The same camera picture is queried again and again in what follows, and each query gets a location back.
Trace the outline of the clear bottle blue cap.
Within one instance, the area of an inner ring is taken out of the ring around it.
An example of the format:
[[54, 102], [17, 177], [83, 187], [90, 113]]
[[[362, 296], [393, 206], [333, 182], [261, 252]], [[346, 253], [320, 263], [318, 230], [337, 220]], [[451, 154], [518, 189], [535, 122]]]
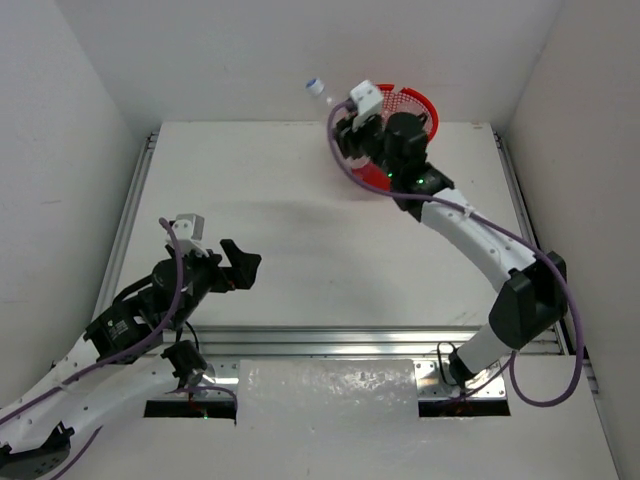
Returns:
[[337, 104], [348, 99], [345, 92], [336, 93], [319, 77], [310, 79], [305, 85], [305, 91], [319, 116], [327, 116]]

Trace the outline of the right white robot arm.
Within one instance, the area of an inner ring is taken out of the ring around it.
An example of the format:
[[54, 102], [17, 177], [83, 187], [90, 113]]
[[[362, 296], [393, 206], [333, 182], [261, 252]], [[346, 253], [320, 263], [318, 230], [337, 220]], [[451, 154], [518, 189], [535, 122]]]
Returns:
[[454, 182], [427, 160], [425, 115], [378, 114], [363, 123], [349, 114], [332, 129], [340, 154], [367, 158], [391, 182], [398, 207], [461, 252], [497, 293], [487, 323], [448, 357], [450, 378], [464, 386], [499, 358], [521, 350], [567, 312], [561, 290], [566, 265], [485, 224]]

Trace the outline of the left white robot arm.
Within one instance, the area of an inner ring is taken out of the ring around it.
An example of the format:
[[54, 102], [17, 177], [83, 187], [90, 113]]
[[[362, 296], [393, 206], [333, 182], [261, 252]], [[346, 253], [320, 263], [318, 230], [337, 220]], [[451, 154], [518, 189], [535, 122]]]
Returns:
[[1, 413], [1, 476], [39, 479], [65, 470], [72, 443], [156, 394], [198, 389], [208, 368], [181, 333], [210, 293], [248, 290], [262, 258], [220, 243], [223, 252], [168, 251], [152, 272], [125, 288], [74, 347]]

